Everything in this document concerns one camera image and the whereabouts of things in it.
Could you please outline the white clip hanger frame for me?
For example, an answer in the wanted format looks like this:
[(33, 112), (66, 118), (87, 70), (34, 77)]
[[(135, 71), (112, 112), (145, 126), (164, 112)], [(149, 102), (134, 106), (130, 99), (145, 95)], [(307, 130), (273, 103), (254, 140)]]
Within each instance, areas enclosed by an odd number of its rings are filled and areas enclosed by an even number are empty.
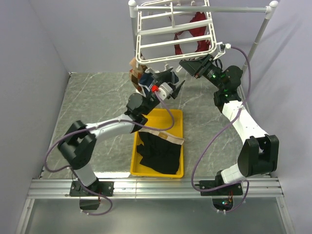
[(128, 2), (138, 64), (170, 63), (220, 54), (207, 0)]

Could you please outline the black underwear beige waistband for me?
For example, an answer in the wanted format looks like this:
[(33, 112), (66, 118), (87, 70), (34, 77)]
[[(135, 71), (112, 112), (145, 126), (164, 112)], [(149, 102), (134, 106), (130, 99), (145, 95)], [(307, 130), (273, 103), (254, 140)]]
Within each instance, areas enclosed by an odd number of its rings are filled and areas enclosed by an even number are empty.
[(175, 175), (180, 167), (183, 138), (168, 132), (139, 131), (142, 143), (136, 152), (142, 156), (140, 164), (161, 174)]

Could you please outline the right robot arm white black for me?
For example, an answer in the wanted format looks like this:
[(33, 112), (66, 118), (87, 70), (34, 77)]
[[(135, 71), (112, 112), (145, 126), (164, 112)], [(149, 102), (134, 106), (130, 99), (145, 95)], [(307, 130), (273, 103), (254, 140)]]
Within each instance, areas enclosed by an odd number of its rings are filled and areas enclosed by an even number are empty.
[(243, 71), (235, 65), (223, 69), (213, 60), (212, 56), (207, 55), (193, 60), (181, 60), (179, 65), (191, 76), (204, 77), (218, 89), (214, 93), (214, 104), (229, 120), (228, 126), (233, 126), (242, 140), (243, 146), (236, 164), (219, 171), (210, 188), (192, 184), (202, 194), (217, 191), (225, 195), (232, 186), (248, 177), (276, 171), (279, 139), (264, 131), (245, 108), (245, 101), (237, 92)]

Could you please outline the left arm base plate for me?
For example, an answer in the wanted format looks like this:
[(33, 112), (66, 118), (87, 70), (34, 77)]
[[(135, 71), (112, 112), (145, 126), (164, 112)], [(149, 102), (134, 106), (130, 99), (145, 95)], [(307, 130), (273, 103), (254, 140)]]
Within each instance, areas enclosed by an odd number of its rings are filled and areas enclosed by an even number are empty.
[(73, 181), (69, 196), (79, 197), (79, 207), (83, 211), (96, 211), (100, 206), (102, 196), (113, 196), (114, 182), (95, 181), (95, 183), (86, 188), (92, 192), (87, 191), (78, 180)]

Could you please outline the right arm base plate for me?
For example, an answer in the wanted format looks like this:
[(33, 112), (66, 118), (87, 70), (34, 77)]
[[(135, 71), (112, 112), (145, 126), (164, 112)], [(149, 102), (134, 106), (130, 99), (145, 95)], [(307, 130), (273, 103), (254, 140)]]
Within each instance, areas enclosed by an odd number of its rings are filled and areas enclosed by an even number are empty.
[(200, 192), (201, 196), (217, 196), (220, 198), (212, 198), (212, 203), (217, 212), (228, 212), (234, 208), (234, 196), (243, 195), (242, 185), (240, 183), (232, 184), (226, 187), (215, 189), (222, 183), (215, 180), (200, 180), (199, 188), (202, 190), (211, 190), (209, 192)]

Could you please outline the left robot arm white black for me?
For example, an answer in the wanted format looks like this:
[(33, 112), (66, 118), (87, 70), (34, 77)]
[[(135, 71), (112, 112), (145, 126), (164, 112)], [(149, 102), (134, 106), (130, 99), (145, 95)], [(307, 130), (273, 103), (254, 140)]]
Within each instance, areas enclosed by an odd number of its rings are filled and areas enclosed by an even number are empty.
[(58, 143), (58, 150), (69, 163), (81, 183), (81, 190), (87, 196), (102, 193), (99, 179), (89, 163), (97, 143), (119, 135), (131, 134), (140, 129), (161, 132), (173, 128), (173, 123), (165, 128), (147, 126), (146, 116), (164, 100), (176, 98), (184, 83), (179, 81), (172, 69), (152, 73), (151, 79), (147, 94), (136, 92), (129, 96), (127, 110), (123, 114), (91, 124), (76, 121)]

